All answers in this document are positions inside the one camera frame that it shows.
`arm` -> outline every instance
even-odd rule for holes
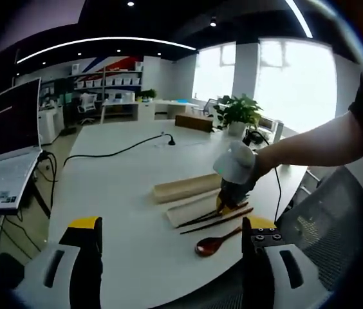
[[[363,157],[363,132],[351,112],[262,148],[259,177],[280,164],[339,166]]]

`wooden box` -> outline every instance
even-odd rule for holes
[[[186,127],[188,129],[210,133],[213,129],[213,118],[196,116],[192,114],[180,114],[176,115],[175,125],[178,127]]]

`white pot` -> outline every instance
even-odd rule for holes
[[[228,134],[232,136],[242,136],[246,129],[246,124],[243,122],[232,122],[228,126]]]

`person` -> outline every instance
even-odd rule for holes
[[[335,0],[363,38],[363,2]],[[257,177],[280,164],[339,166],[363,157],[363,76],[349,111],[328,123],[258,151]],[[341,279],[324,308],[363,304],[363,250]]]

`sticker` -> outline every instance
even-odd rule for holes
[[[0,200],[4,200],[8,197],[10,191],[0,191]]]

